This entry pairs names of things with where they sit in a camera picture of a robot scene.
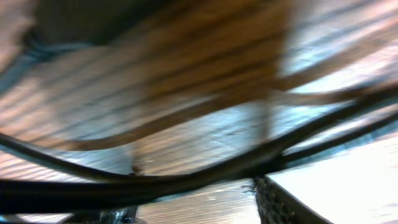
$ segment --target wooden floor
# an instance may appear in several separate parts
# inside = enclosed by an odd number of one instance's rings
[[[0,69],[32,6],[0,2]],[[396,77],[397,28],[396,0],[177,0],[112,45],[35,67],[0,99],[0,131],[98,169],[191,172],[367,90],[344,91],[352,86]],[[0,153],[2,178],[82,181]],[[247,184],[146,205],[139,217],[259,223]]]

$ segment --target black cable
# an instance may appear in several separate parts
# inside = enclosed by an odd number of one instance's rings
[[[346,133],[340,137],[334,138],[329,141],[321,142],[315,146],[310,146],[305,149],[301,149],[297,152],[293,152],[288,155],[285,155],[282,157],[282,160],[284,162],[293,162],[293,161],[297,161],[299,159],[303,159],[305,157],[312,156],[314,154],[325,151],[332,147],[339,146],[346,142],[360,138],[361,136],[364,136],[365,134],[369,134],[373,131],[377,131],[378,129],[381,129],[396,120],[398,120],[398,111],[395,113],[392,113],[391,115],[389,115],[383,119],[380,119],[373,123],[361,126],[360,128],[356,128],[355,130],[350,131],[349,133]]]
[[[132,182],[133,180],[146,180],[158,178],[172,178],[173,176],[129,176],[123,174],[115,174],[90,167],[81,166],[71,162],[57,159],[55,157],[46,155],[34,149],[31,149],[13,137],[0,133],[0,148],[2,151],[12,154],[14,156],[25,159],[29,162],[36,163],[66,174],[75,175],[89,180],[99,182]]]
[[[70,184],[50,182],[23,182],[3,180],[0,213],[53,213],[80,209],[126,207],[153,202],[157,198],[199,189],[222,180],[234,179],[237,174],[262,166],[264,174],[268,165],[281,152],[321,131],[396,102],[397,84],[368,94],[352,105],[322,116],[273,141],[260,144],[240,156],[173,179],[140,180],[133,184]],[[40,199],[40,206],[35,204]]]

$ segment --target wooden surface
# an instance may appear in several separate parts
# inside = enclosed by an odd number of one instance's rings
[[[1,67],[32,6],[0,2]],[[394,78],[397,10],[396,0],[178,0],[112,45],[35,67],[0,99],[0,131],[99,169],[191,172],[360,93],[336,91]],[[82,181],[8,154],[0,164],[2,178]],[[247,184],[143,206],[139,217],[258,223]]]

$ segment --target wire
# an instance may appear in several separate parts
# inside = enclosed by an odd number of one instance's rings
[[[141,175],[129,176],[123,174],[115,174],[67,162],[46,155],[34,149],[31,149],[23,145],[21,141],[16,140],[13,137],[7,136],[3,133],[0,133],[0,147],[2,151],[20,157],[22,159],[25,159],[29,162],[33,162],[38,165],[58,170],[66,174],[71,174],[99,182],[132,182],[132,180],[146,180],[146,179],[160,178],[159,176],[141,176]],[[174,176],[163,176],[161,178],[165,179],[172,177]]]
[[[282,160],[284,162],[292,162],[292,161],[296,161],[299,159],[303,159],[305,157],[312,156],[319,152],[325,151],[325,150],[330,149],[335,146],[339,146],[346,142],[360,138],[361,136],[364,136],[365,134],[369,134],[373,131],[381,129],[396,120],[398,120],[398,111],[396,111],[395,113],[392,113],[391,115],[389,115],[383,119],[380,119],[373,123],[361,126],[360,128],[355,129],[354,131],[351,131],[349,133],[346,133],[338,138],[334,138],[332,140],[322,142],[315,146],[310,146],[305,149],[299,150],[298,152],[293,152],[291,154],[285,155],[282,157]]]
[[[0,213],[53,213],[104,209],[154,202],[157,198],[190,192],[262,166],[264,174],[281,152],[321,131],[396,102],[397,84],[368,94],[352,105],[315,119],[275,140],[228,161],[171,179],[146,179],[122,184],[71,184],[2,180]],[[1,144],[12,147],[9,141]],[[40,199],[40,206],[35,201]]]

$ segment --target wooden table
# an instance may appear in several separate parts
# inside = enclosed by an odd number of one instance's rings
[[[1,66],[19,50],[31,7],[0,2]],[[0,99],[0,131],[99,169],[191,172],[355,96],[334,91],[395,75],[397,10],[396,0],[178,0],[112,45],[29,72]],[[83,181],[8,154],[0,164],[2,178]],[[258,223],[247,184],[144,206],[139,216]]]

